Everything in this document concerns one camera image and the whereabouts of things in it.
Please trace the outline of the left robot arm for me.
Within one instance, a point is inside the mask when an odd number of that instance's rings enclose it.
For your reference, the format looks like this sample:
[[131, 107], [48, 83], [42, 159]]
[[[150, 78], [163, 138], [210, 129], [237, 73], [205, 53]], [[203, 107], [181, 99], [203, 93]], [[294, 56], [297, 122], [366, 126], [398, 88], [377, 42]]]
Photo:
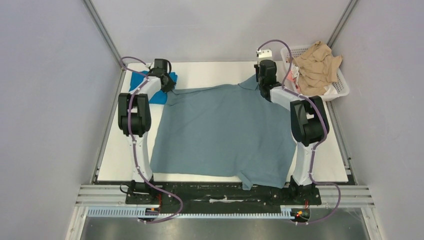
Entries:
[[125, 59], [132, 59], [145, 64], [144, 61], [124, 56], [119, 59], [120, 66], [127, 71], [143, 77], [143, 81], [134, 90], [120, 93], [118, 96], [118, 127], [128, 137], [132, 150], [134, 172], [142, 182], [131, 181], [128, 190], [137, 193], [144, 204], [152, 204], [157, 193], [167, 191], [152, 183], [153, 172], [150, 166], [147, 138], [152, 125], [150, 99], [159, 91], [170, 92], [176, 82], [170, 77], [172, 64], [169, 60], [156, 58], [148, 73], [133, 70], [126, 66]]

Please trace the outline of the grey-blue t-shirt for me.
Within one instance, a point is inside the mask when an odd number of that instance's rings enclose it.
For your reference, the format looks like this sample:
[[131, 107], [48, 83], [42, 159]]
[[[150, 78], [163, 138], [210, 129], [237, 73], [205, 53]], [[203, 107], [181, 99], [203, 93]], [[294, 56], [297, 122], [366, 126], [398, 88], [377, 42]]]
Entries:
[[282, 188], [296, 144], [290, 111], [264, 99], [255, 77], [167, 94], [150, 167], [154, 173], [238, 177], [243, 188]]

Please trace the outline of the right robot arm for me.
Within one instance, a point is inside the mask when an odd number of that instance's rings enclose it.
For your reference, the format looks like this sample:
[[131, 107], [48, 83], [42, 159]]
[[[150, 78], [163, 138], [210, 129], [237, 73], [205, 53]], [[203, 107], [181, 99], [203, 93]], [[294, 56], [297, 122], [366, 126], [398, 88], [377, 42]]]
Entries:
[[277, 64], [273, 60], [259, 60], [254, 68], [261, 96], [289, 110], [291, 134], [296, 142], [296, 163], [288, 196], [293, 203], [302, 204], [315, 190], [316, 149], [330, 131], [324, 102], [320, 96], [304, 96], [279, 83]]

